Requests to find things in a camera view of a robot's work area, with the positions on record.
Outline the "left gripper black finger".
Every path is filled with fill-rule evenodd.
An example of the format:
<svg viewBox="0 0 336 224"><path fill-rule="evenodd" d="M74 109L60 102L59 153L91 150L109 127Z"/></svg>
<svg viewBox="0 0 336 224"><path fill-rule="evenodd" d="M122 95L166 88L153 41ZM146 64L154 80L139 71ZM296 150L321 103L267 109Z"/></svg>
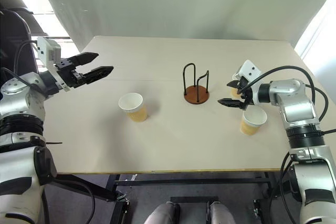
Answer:
<svg viewBox="0 0 336 224"><path fill-rule="evenodd" d="M78 55L68 58L68 60L74 66L83 66L95 60L98 57L98 55L99 55L98 53L94 52L82 52Z"/></svg>
<svg viewBox="0 0 336 224"><path fill-rule="evenodd" d="M85 83L93 83L95 81L98 81L100 79L105 78L108 76L112 71L114 67L113 66L101 66L97 67L90 72L85 73L84 76L84 81Z"/></svg>

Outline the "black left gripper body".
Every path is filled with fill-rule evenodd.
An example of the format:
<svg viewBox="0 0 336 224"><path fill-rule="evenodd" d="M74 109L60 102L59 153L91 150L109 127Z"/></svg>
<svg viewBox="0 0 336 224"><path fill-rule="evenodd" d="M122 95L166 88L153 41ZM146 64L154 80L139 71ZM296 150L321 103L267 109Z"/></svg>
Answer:
<svg viewBox="0 0 336 224"><path fill-rule="evenodd" d="M67 86L77 88L85 83L83 74L76 71L76 67L79 65L76 58L62 59L59 64L55 64L57 73Z"/></svg>

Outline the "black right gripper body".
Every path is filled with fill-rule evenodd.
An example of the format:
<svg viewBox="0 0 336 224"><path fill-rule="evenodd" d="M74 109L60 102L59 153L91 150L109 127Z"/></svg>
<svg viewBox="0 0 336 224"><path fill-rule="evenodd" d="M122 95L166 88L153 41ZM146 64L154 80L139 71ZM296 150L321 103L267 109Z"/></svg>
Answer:
<svg viewBox="0 0 336 224"><path fill-rule="evenodd" d="M249 105L254 105L253 91L251 87L246 88L248 85L249 81L245 77L241 77L237 84L237 94L243 99L239 104L241 110L246 110Z"/></svg>

